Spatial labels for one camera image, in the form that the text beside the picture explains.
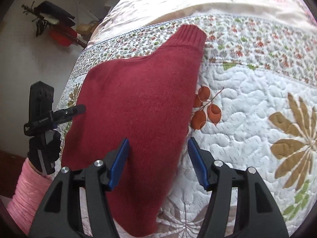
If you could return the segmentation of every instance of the person's arm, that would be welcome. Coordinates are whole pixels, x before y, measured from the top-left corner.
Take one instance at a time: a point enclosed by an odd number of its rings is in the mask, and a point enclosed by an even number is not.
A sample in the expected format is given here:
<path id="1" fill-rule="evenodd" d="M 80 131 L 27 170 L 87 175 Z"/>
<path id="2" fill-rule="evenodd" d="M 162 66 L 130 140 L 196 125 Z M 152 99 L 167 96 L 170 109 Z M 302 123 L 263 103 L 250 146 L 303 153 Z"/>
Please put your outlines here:
<path id="1" fill-rule="evenodd" d="M 15 189 L 15 195 L 7 206 L 7 211 L 28 235 L 32 221 L 52 180 L 49 176 L 41 176 L 32 167 L 27 158 L 23 164 L 21 174 Z"/>

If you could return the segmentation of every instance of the bed sheet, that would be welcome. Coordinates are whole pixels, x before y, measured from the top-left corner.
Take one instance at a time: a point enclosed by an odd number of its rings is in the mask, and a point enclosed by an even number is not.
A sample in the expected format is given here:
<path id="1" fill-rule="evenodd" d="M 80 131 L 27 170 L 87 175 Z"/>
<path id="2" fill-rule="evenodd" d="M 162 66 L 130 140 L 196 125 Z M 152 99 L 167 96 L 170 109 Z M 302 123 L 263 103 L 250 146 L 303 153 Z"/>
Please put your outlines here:
<path id="1" fill-rule="evenodd" d="M 197 94 L 204 90 L 209 99 L 193 106 L 187 138 L 195 137 L 202 149 L 230 167 L 255 167 L 292 234 L 317 195 L 316 34 L 261 18 L 225 14 L 140 28 L 84 50 L 57 109 L 76 104 L 92 67 L 149 55 L 182 24 L 195 24 L 207 34 Z M 205 120 L 197 114 L 205 115 Z M 70 127 L 70 122 L 59 126 L 61 148 Z M 91 234 L 85 193 L 80 192 L 84 230 Z M 209 199 L 210 192 L 197 181 L 185 142 L 173 187 L 157 217 L 158 229 L 150 237 L 195 238 Z M 226 234 L 233 230 L 236 206 L 237 190 L 233 190 Z M 121 237 L 131 238 L 116 226 Z"/>
<path id="2" fill-rule="evenodd" d="M 305 31 L 317 30 L 302 0 L 120 0 L 96 28 L 88 47 L 143 26 L 213 13 L 255 16 Z"/>

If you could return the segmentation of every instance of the floral quilt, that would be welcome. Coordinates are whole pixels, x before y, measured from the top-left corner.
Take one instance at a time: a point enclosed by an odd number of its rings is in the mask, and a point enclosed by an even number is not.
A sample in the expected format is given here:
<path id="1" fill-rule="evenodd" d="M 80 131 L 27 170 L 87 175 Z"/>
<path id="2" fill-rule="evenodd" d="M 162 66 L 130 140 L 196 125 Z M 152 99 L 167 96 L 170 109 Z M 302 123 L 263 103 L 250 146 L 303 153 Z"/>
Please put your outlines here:
<path id="1" fill-rule="evenodd" d="M 140 28 L 79 56 L 58 109 L 76 104 L 87 72 L 101 62 L 148 55 L 183 24 L 207 34 L 188 137 L 230 167 L 255 167 L 271 191 L 289 234 L 305 219 L 317 193 L 317 36 L 280 23 L 235 15 L 204 15 Z M 59 127 L 62 148 L 71 123 Z M 152 237 L 195 238 L 210 192 L 198 184 L 186 150 Z M 84 192 L 84 229 L 91 234 Z M 226 235 L 232 233 L 232 190 Z M 120 226 L 121 237 L 130 237 Z"/>

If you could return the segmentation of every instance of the folded red garment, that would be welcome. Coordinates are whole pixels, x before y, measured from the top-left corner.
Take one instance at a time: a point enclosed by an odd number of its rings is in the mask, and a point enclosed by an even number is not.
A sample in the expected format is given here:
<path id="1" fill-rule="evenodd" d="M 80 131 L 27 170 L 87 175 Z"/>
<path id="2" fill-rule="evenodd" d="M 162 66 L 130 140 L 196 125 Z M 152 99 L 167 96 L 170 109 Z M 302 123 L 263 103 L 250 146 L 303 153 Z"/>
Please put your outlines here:
<path id="1" fill-rule="evenodd" d="M 107 61 L 91 69 L 77 104 L 62 165 L 85 168 L 130 140 L 118 187 L 107 193 L 114 219 L 129 234 L 156 230 L 158 211 L 188 133 L 206 34 L 183 25 L 151 55 Z"/>

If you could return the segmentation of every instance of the gloved hand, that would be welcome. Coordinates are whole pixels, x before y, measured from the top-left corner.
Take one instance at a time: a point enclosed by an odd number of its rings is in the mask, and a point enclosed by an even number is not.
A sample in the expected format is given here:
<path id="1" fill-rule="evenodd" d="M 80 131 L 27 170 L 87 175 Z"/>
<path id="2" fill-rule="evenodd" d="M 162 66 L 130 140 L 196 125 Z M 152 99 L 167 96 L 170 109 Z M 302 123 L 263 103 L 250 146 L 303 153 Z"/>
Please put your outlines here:
<path id="1" fill-rule="evenodd" d="M 55 172 L 55 161 L 59 158 L 60 146 L 61 135 L 54 130 L 30 139 L 28 158 L 38 173 L 46 176 Z"/>

